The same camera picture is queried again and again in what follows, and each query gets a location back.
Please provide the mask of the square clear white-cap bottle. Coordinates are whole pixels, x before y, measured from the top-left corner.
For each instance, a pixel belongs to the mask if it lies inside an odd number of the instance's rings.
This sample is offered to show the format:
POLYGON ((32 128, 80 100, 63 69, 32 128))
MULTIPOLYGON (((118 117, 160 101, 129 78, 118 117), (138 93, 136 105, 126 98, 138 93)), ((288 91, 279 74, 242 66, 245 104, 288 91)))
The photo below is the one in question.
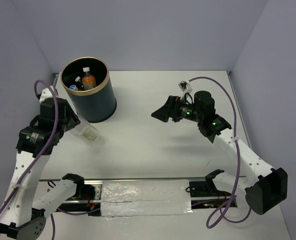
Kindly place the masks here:
POLYGON ((72 104, 75 108, 75 113, 80 123, 73 129, 69 130, 69 132, 71 132, 75 137, 83 140, 88 144, 92 144, 95 141, 98 142, 98 140, 100 139, 98 130, 94 126, 92 126, 86 119, 84 119, 81 115, 78 114, 76 110, 76 105, 73 101, 72 104))

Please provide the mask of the crushed clear blue-label bottle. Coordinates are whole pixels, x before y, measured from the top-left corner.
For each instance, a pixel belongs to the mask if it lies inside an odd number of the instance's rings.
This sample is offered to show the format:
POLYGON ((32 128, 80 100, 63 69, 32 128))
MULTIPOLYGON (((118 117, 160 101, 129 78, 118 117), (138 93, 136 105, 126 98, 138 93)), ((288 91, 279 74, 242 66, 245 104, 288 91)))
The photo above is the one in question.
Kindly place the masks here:
POLYGON ((80 76, 77 76, 75 78, 75 84, 76 84, 76 87, 79 91, 83 91, 84 90, 84 87, 83 87, 83 83, 82 83, 82 78, 80 76))

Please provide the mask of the long clear plastic bottle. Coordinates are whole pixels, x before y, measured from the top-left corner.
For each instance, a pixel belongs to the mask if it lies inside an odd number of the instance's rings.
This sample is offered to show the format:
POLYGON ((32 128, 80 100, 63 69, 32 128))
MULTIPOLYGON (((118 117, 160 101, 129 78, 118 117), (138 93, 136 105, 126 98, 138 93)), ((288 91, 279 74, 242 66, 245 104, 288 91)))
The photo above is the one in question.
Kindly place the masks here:
POLYGON ((75 84, 70 85, 69 89, 73 90, 73 91, 78 91, 79 90, 75 84))

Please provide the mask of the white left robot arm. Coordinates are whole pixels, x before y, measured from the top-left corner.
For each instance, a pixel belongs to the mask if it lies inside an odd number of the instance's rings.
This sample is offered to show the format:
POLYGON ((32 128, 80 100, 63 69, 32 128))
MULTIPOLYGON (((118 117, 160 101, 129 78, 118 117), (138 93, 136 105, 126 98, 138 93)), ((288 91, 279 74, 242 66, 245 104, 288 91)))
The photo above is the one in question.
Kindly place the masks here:
POLYGON ((0 234, 16 240, 36 240, 47 218, 65 200, 85 195, 84 178, 68 173, 52 190, 34 199, 53 148, 65 132, 79 124, 66 99, 50 97, 41 102, 40 114, 20 131, 14 174, 0 209, 0 234))

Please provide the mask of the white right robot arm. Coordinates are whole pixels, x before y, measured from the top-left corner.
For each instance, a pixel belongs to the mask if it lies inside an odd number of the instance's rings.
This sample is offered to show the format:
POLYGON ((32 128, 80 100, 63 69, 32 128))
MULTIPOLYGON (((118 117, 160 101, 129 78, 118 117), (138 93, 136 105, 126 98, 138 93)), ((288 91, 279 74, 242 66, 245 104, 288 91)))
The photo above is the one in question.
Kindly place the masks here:
POLYGON ((262 160, 243 141, 234 135, 234 129, 215 112, 211 93, 198 91, 194 102, 188 104, 179 96, 169 96, 166 103, 152 113, 162 122, 182 119, 197 123, 201 134, 222 149, 231 159, 240 160, 240 168, 246 179, 239 184, 237 193, 258 215, 263 215, 287 198, 288 175, 283 168, 275 169, 262 160))

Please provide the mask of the orange label plastic bottle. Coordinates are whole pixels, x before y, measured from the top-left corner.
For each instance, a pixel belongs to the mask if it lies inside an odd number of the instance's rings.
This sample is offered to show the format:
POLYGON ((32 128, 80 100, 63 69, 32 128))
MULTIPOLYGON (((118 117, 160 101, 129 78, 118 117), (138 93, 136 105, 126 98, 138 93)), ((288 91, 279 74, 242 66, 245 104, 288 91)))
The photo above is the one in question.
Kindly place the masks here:
POLYGON ((84 90, 88 91, 97 86, 95 77, 90 73, 89 67, 83 68, 84 76, 82 78, 82 85, 84 90))

